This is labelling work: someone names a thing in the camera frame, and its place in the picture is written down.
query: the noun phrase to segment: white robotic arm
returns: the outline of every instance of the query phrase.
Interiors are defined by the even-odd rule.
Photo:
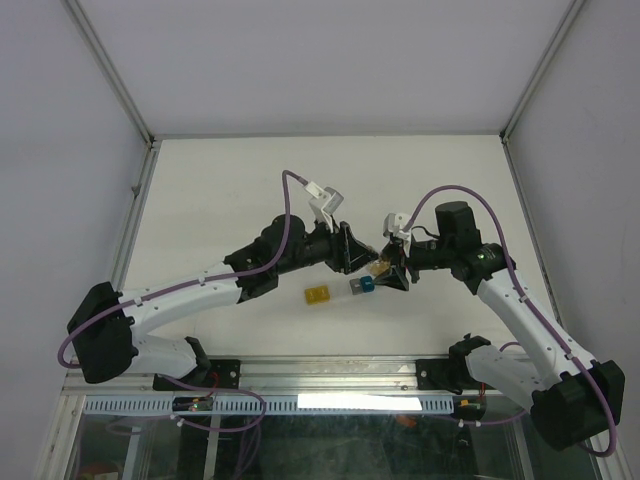
[[[462,187],[435,191],[449,188],[468,191]],[[436,207],[439,235],[424,242],[410,237],[408,253],[407,235],[396,234],[412,225],[413,217],[408,222],[406,218],[406,214],[396,214],[385,220],[384,233],[390,241],[381,259],[388,267],[374,283],[407,291],[407,272],[416,283],[421,271],[449,269],[500,317],[527,354],[522,358],[503,353],[487,339],[467,335],[450,347],[444,365],[439,363],[428,372],[433,384],[454,393],[473,384],[490,385],[530,412],[538,432],[558,450],[612,428],[602,408],[605,404],[613,422],[620,421],[624,391],[620,368],[613,361],[597,362],[545,312],[515,270],[515,262],[508,265],[502,246],[482,243],[473,211],[465,202]]]
[[[227,278],[210,282],[205,280],[208,276],[224,273],[234,272],[229,265],[221,262],[198,272],[197,275],[191,275],[171,284],[139,290],[124,290],[119,303],[129,304],[133,301],[133,305],[123,308],[122,313],[131,319],[131,344],[138,352],[131,359],[131,365],[124,373],[153,372],[183,378],[196,368],[193,347],[186,339],[169,340],[149,335],[149,333],[174,320],[202,310],[238,303],[242,289],[236,285],[235,279]],[[198,282],[193,286],[152,300],[142,300],[145,296],[171,289],[194,278],[197,278]]]
[[[94,286],[67,326],[67,342],[73,342],[85,380],[155,373],[197,384],[210,368],[197,339],[169,340],[150,332],[201,310],[264,295],[278,286],[279,275],[293,270],[324,262],[350,274],[377,259],[376,251],[353,237],[348,223],[333,220],[342,196],[313,182],[304,185],[316,217],[309,233],[300,218],[281,215],[253,243],[193,276],[123,292],[109,282]]]
[[[520,284],[538,310],[549,319],[555,331],[570,343],[573,355],[584,365],[591,365],[595,357],[565,332],[529,293],[529,287],[516,271]],[[469,374],[479,382],[500,390],[511,400],[529,411],[533,406],[532,393],[549,389],[562,382],[562,375],[579,375],[580,371],[558,346],[551,334],[540,324],[513,288],[507,269],[482,280],[478,298],[491,308],[509,328],[520,346],[527,352],[529,362],[518,361],[493,345],[474,349],[466,359]]]

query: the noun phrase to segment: metal frame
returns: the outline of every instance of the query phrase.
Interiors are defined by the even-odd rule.
[[[538,236],[536,234],[536,228],[533,222],[533,218],[531,217],[531,209],[529,208],[529,202],[527,197],[522,189],[522,181],[520,180],[520,175],[518,174],[518,170],[515,167],[513,162],[513,157],[511,156],[511,151],[509,150],[509,140],[502,140],[502,149],[504,151],[504,155],[507,159],[507,165],[509,165],[509,170],[511,172],[511,178],[513,179],[514,186],[516,187],[516,193],[518,194],[518,200],[520,201],[520,208],[522,208],[522,213],[524,215],[525,222],[527,224],[527,230],[529,230],[529,236],[531,237],[531,243],[533,244],[533,250],[536,254],[536,258],[538,260],[538,266],[540,267],[540,272],[542,273],[542,279],[544,281],[544,286],[547,290],[547,295],[549,295],[549,300],[551,301],[551,308],[553,309],[553,315],[560,325],[562,325],[562,320],[560,318],[560,313],[558,310],[558,304],[556,301],[556,297],[553,294],[553,289],[551,288],[551,283],[549,281],[549,275],[547,274],[547,268],[545,267],[545,261],[542,255],[542,250],[540,249],[540,243],[538,242]]]
[[[209,424],[213,428],[220,427],[221,417],[211,417],[211,423]],[[218,456],[218,438],[220,434],[218,432],[211,432],[209,434],[209,441],[207,443],[207,459],[204,463],[204,478],[205,480],[213,479],[216,473],[216,460]]]
[[[500,136],[503,139],[508,140],[511,134],[513,133],[518,121],[522,117],[522,114],[526,110],[529,102],[533,98],[540,82],[545,77],[545,74],[548,71],[549,65],[558,54],[560,47],[564,43],[567,35],[569,34],[571,27],[575,23],[576,19],[580,15],[582,8],[587,3],[587,0],[572,0],[569,4],[569,7],[565,11],[564,15],[560,19],[560,23],[556,27],[556,30],[553,32],[547,47],[544,52],[542,52],[542,56],[536,67],[533,69],[533,73],[527,82],[527,85],[520,95],[518,102],[516,103],[515,108],[513,109],[513,113],[509,117],[509,121],[507,125],[504,127]]]
[[[61,396],[53,424],[36,467],[37,480],[59,480],[75,457],[75,442],[85,396]]]
[[[129,120],[131,120],[131,123],[136,127],[144,142],[150,146],[153,144],[153,134],[151,133],[151,130],[149,130],[144,118],[142,118],[133,98],[131,98],[131,94],[122,81],[118,70],[116,70],[116,67],[113,65],[107,50],[104,48],[104,45],[102,45],[102,42],[93,28],[91,20],[89,20],[84,8],[82,8],[82,5],[80,5],[78,0],[62,0],[62,4],[67,10],[69,17],[78,28],[80,36],[87,44],[89,51],[96,60],[100,70],[102,70],[107,83],[122,105],[122,108],[129,117]]]
[[[158,161],[158,153],[162,142],[154,141],[147,147],[144,160],[138,176],[138,181],[131,187],[133,199],[124,221],[120,241],[113,260],[113,268],[111,269],[110,280],[113,288],[121,290],[124,287],[124,281],[127,276],[127,270],[133,254],[133,246],[135,245],[138,229],[142,220],[142,212],[147,202],[149,190],[151,188],[151,178]]]
[[[114,415],[122,417],[169,417],[173,414],[174,401],[191,398],[189,392],[174,392],[171,395],[157,397],[155,395],[96,395],[87,397],[85,415]],[[268,395],[265,400],[265,415],[268,416],[306,416],[306,415],[450,415],[454,412],[453,394],[425,394],[411,396],[417,398],[421,410],[367,410],[349,409],[339,407],[301,408],[298,394]],[[205,410],[192,412],[182,411],[181,417],[194,417],[202,415],[259,415],[262,411],[260,401],[248,395],[220,395],[211,402],[211,407]]]
[[[272,132],[254,132],[254,133],[202,133],[202,134],[183,134],[183,133],[159,133],[155,136],[156,140],[211,140],[211,139],[229,139],[229,138],[301,138],[301,137],[415,137],[415,136],[473,136],[473,135],[498,135],[499,130],[469,130],[460,131],[423,131],[423,130],[407,130],[406,132],[385,132],[379,130],[362,130],[359,132],[342,133],[340,130],[318,132],[291,132],[291,133],[272,133]]]
[[[136,480],[147,478],[151,466],[151,454],[155,439],[157,424],[149,422],[145,431],[139,435],[133,435],[129,440],[127,456],[122,469],[122,480]],[[142,432],[141,427],[133,427],[132,431]]]
[[[524,436],[522,428],[522,420],[514,422],[512,425],[512,433],[520,458],[520,468],[522,469],[522,480],[535,480],[533,467],[531,465],[531,457],[529,457],[529,448],[527,447],[527,439]]]
[[[262,395],[322,391],[450,396],[451,393],[446,390],[418,390],[415,369],[415,360],[418,358],[425,356],[240,357],[240,388]],[[62,395],[167,395],[167,392],[154,391],[152,384],[153,375],[125,374],[99,385],[91,385],[84,381],[82,373],[70,370]],[[477,391],[468,390],[463,394],[475,395]],[[500,394],[489,390],[487,395]]]

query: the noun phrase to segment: black base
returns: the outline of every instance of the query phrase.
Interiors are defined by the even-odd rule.
[[[240,382],[240,360],[236,359],[219,359],[208,358],[210,366],[206,370],[196,368],[189,375],[179,380],[187,385],[194,387],[202,387],[203,390],[213,388],[215,384],[215,375],[218,375],[218,388],[238,388]],[[181,391],[187,390],[174,385],[166,378],[156,375],[153,377],[153,389],[158,392]]]
[[[624,373],[613,361],[597,363],[589,373],[620,423]],[[531,420],[540,436],[555,450],[563,450],[607,430],[607,419],[593,389],[583,374],[564,375],[544,391],[533,392]]]
[[[448,390],[461,395],[463,390],[480,390],[482,384],[473,379],[451,380],[452,362],[448,358],[428,358],[416,360],[418,390]]]

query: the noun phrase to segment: purple cable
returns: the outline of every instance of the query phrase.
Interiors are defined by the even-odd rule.
[[[520,344],[518,342],[507,342],[503,346],[500,347],[500,351],[504,352],[509,347],[519,347]]]
[[[193,390],[196,392],[201,392],[203,390],[202,387],[195,387],[193,385],[189,385],[188,383],[184,383],[181,382],[180,380],[176,380],[175,378],[171,378],[171,377],[167,377],[166,375],[160,375],[162,378],[167,379],[169,382],[173,383],[174,385],[180,387],[180,388],[184,388],[187,390]],[[264,418],[264,416],[267,414],[267,402],[264,400],[264,398],[262,398],[260,395],[258,395],[257,393],[254,393],[250,390],[243,390],[241,388],[238,389],[232,389],[232,388],[213,388],[210,391],[214,392],[214,393],[239,393],[240,395],[247,395],[249,397],[253,397],[255,399],[257,399],[260,402],[260,406],[262,407],[262,411],[260,412],[260,415],[258,415],[258,417],[242,426],[242,427],[234,427],[234,428],[221,428],[221,427],[206,427],[204,425],[198,425],[197,423],[193,423],[190,422],[189,420],[186,420],[183,417],[179,417],[176,416],[176,418],[178,418],[180,421],[182,421],[185,425],[189,425],[190,427],[193,428],[197,428],[200,430],[204,430],[206,432],[220,432],[220,433],[237,433],[237,432],[244,432],[245,430],[249,430],[253,427],[255,427],[256,425],[258,425],[262,419]]]
[[[502,245],[502,250],[504,251],[505,261],[507,263],[507,270],[509,271],[509,277],[511,277],[511,282],[513,283],[513,286],[516,288],[518,295],[520,295],[520,298],[524,298],[524,303],[527,305],[531,313],[533,313],[533,315],[540,321],[542,326],[547,330],[547,332],[549,332],[549,334],[558,343],[558,345],[560,345],[560,348],[562,348],[565,354],[568,355],[568,358],[570,358],[571,361],[578,368],[578,370],[580,370],[580,373],[583,374],[584,378],[587,380],[587,382],[593,389],[593,392],[595,393],[596,397],[598,398],[598,401],[602,406],[602,410],[604,411],[604,415],[607,418],[607,425],[609,428],[609,446],[607,447],[607,449],[603,452],[596,452],[595,450],[592,450],[588,447],[584,447],[582,445],[580,445],[580,447],[585,451],[587,451],[588,453],[595,455],[597,457],[608,457],[612,455],[613,452],[615,452],[616,450],[618,435],[616,430],[616,424],[613,419],[613,414],[611,413],[611,408],[609,408],[607,399],[604,397],[602,390],[600,390],[600,387],[598,387],[598,384],[593,379],[593,377],[591,376],[587,368],[582,364],[580,359],[578,359],[577,357],[574,357],[571,354],[571,347],[569,346],[569,344],[564,341],[564,339],[560,336],[558,332],[555,331],[551,323],[549,323],[549,320],[545,318],[545,316],[542,314],[542,312],[540,312],[540,310],[538,310],[538,308],[533,304],[533,302],[529,300],[529,298],[527,298],[525,291],[522,288],[522,285],[518,281],[518,277],[516,276],[516,271],[513,266],[513,262],[511,261],[511,257],[509,256],[509,249],[507,248],[507,241],[504,237],[504,231],[502,230],[500,221],[498,220],[496,213],[493,211],[493,208],[491,208],[491,205],[489,205],[487,201],[484,198],[482,198],[480,194],[474,192],[470,188],[463,187],[461,185],[443,185],[441,187],[434,188],[429,193],[427,193],[424,197],[422,197],[422,200],[420,200],[420,203],[418,203],[418,206],[414,210],[413,215],[411,215],[411,218],[409,219],[409,222],[405,226],[405,229],[408,231],[411,230],[411,227],[413,226],[413,224],[416,221],[416,218],[420,214],[422,207],[424,206],[425,203],[427,203],[427,200],[429,200],[436,193],[443,192],[445,190],[458,190],[471,195],[476,200],[478,200],[482,204],[482,206],[484,206],[484,208],[487,210],[487,212],[491,216],[491,219],[493,220],[493,224],[496,227],[496,231],[498,232],[500,245]]]
[[[511,417],[507,417],[507,418],[503,418],[502,420],[491,420],[488,422],[478,422],[478,424],[476,424],[476,422],[472,422],[470,420],[462,420],[462,424],[463,425],[469,425],[470,427],[475,427],[476,425],[478,425],[478,427],[495,427],[495,426],[499,426],[499,425],[506,425],[507,423],[511,423],[511,422],[515,422],[516,420],[518,420],[519,418],[524,417],[527,414],[526,410],[521,410],[520,412],[516,413],[515,415],[511,416]],[[453,422],[453,423],[457,423],[460,424],[460,420],[457,418],[452,418],[446,415],[429,415],[429,417],[431,418],[436,418],[438,420],[446,420],[448,422]]]
[[[256,425],[254,429],[253,436],[249,439],[249,442],[246,443],[246,434],[247,432],[242,432],[242,439],[240,440],[240,453],[238,454],[238,461],[236,462],[235,472],[233,474],[233,480],[238,480],[242,475],[251,467],[253,461],[255,460],[258,452],[260,451],[260,442],[262,441],[262,429],[260,425]],[[253,452],[251,453],[251,457],[249,460],[245,462],[247,453],[253,447]]]
[[[287,177],[291,177],[291,178],[297,180],[303,186],[306,186],[309,183],[307,180],[302,178],[300,175],[297,175],[297,174],[293,173],[290,170],[283,170],[282,171],[282,189],[283,189],[283,192],[284,192],[284,231],[282,233],[282,241],[280,242],[280,246],[278,247],[278,250],[277,250],[276,254],[273,256],[273,258],[268,263],[266,263],[265,265],[263,265],[261,267],[258,267],[258,268],[254,268],[253,270],[247,270],[247,271],[244,271],[244,272],[222,273],[222,274],[218,274],[218,275],[211,275],[209,277],[205,277],[205,279],[204,279],[205,282],[212,282],[214,280],[226,280],[228,278],[240,278],[240,277],[248,277],[248,276],[251,276],[251,275],[257,275],[259,273],[266,272],[271,267],[273,267],[276,263],[278,263],[278,260],[280,260],[280,257],[284,253],[284,249],[287,246],[287,240],[289,238],[289,225],[291,224],[291,200],[290,200],[290,197],[289,197],[289,185],[287,183]],[[186,282],[183,282],[183,283],[179,283],[177,285],[173,285],[171,287],[163,288],[162,290],[158,290],[157,292],[153,292],[153,293],[150,293],[148,295],[144,295],[141,298],[142,298],[143,302],[147,302],[149,300],[153,300],[155,298],[162,297],[163,295],[167,295],[169,293],[177,292],[178,290],[182,290],[183,288],[188,288],[188,287],[192,287],[194,285],[198,285],[199,283],[200,283],[200,281],[198,279],[189,280],[189,281],[186,281]],[[103,318],[111,315],[114,312],[117,312],[118,310],[122,310],[124,308],[131,307],[133,305],[135,305],[135,301],[134,300],[129,300],[127,302],[120,303],[118,305],[114,305],[113,307],[107,308],[106,310],[100,312],[99,314],[91,317],[85,323],[83,323],[78,328],[76,328],[73,332],[71,332],[69,334],[69,336],[67,338],[64,339],[64,341],[62,342],[62,345],[60,345],[60,348],[58,349],[58,363],[60,365],[62,365],[63,367],[66,367],[66,368],[80,368],[80,365],[77,365],[75,363],[67,362],[64,359],[64,352],[66,351],[66,349],[69,346],[69,344],[71,344],[71,342],[78,335],[80,335],[82,332],[84,332],[85,330],[87,330],[88,328],[90,328],[92,325],[94,325],[95,323],[99,322]]]

